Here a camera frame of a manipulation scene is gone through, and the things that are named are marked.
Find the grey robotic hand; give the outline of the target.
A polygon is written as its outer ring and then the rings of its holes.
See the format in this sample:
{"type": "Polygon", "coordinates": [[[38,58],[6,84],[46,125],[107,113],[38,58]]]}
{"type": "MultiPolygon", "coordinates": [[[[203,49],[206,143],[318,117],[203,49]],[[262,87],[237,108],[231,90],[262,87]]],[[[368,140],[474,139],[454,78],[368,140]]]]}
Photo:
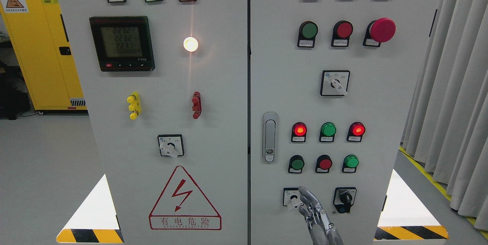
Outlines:
{"type": "Polygon", "coordinates": [[[337,227],[329,220],[316,196],[305,187],[298,188],[303,206],[299,207],[303,215],[314,245],[343,245],[337,227]]]}

